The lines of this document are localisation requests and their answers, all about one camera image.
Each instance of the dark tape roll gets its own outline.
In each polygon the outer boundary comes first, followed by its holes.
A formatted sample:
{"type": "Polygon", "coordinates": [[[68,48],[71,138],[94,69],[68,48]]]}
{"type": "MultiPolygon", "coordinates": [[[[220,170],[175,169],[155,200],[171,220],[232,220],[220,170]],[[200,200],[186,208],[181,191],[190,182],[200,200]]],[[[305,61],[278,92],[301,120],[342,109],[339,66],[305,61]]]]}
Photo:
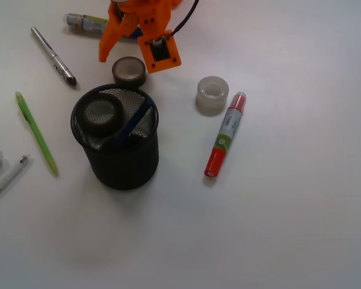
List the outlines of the dark tape roll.
{"type": "Polygon", "coordinates": [[[82,98],[77,108],[77,121],[81,129],[93,137],[109,137],[124,123],[123,105],[108,93],[82,98]]]}
{"type": "Polygon", "coordinates": [[[137,89],[146,82],[146,66],[139,58],[127,56],[113,65],[115,83],[127,89],[137,89]]]}

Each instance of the black mesh pencil holder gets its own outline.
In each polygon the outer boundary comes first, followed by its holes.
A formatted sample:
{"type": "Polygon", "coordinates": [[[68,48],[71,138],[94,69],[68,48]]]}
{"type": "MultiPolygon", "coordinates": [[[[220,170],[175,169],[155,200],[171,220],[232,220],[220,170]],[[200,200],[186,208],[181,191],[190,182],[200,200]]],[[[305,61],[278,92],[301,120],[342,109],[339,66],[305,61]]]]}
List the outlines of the black mesh pencil holder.
{"type": "Polygon", "coordinates": [[[115,150],[117,133],[150,96],[139,89],[123,89],[115,84],[86,93],[71,115],[73,135],[87,154],[97,178],[117,190],[131,190],[145,184],[159,162],[158,109],[150,110],[129,135],[128,144],[115,150]]]}

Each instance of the marker cap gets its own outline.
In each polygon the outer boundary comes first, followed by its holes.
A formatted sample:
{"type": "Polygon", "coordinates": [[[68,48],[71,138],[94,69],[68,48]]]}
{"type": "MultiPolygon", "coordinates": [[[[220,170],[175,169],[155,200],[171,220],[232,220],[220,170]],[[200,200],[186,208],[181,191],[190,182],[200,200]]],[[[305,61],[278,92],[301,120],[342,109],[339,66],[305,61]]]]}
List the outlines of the marker cap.
{"type": "Polygon", "coordinates": [[[226,152],[219,148],[213,148],[210,160],[207,163],[205,175],[209,177],[216,177],[219,174],[223,164],[226,152]]]}

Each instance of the marker label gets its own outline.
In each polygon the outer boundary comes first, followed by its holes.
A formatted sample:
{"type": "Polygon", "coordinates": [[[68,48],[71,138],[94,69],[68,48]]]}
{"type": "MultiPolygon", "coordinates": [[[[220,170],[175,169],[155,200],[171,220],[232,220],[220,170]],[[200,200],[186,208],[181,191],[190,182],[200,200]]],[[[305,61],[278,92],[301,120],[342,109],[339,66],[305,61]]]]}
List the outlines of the marker label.
{"type": "Polygon", "coordinates": [[[241,118],[242,113],[239,110],[234,108],[229,108],[227,110],[221,129],[219,130],[217,140],[215,141],[214,148],[223,149],[225,152],[229,150],[241,118]]]}

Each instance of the label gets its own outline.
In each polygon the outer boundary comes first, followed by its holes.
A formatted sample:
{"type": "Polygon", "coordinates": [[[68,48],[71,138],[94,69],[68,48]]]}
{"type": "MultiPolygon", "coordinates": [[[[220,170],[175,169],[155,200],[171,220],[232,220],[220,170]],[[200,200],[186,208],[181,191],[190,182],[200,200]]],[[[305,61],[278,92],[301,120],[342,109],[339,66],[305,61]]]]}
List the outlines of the label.
{"type": "Polygon", "coordinates": [[[82,29],[97,33],[103,33],[108,24],[108,20],[88,15],[83,15],[82,29]]]}
{"type": "Polygon", "coordinates": [[[234,108],[229,108],[224,116],[221,129],[219,130],[214,148],[219,148],[227,152],[233,141],[236,129],[241,121],[242,113],[234,108]]]}

